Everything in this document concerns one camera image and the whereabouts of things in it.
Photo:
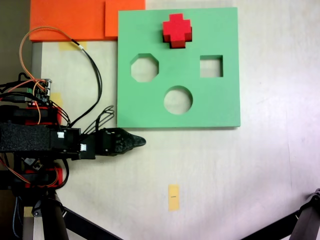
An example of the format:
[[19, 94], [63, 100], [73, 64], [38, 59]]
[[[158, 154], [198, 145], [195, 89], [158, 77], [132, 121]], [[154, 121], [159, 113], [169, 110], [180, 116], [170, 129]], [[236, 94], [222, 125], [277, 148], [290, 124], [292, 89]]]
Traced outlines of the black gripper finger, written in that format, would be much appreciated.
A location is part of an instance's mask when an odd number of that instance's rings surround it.
[[124, 129], [119, 132], [119, 152], [128, 152], [134, 148], [142, 147], [147, 143], [146, 139], [131, 134]]

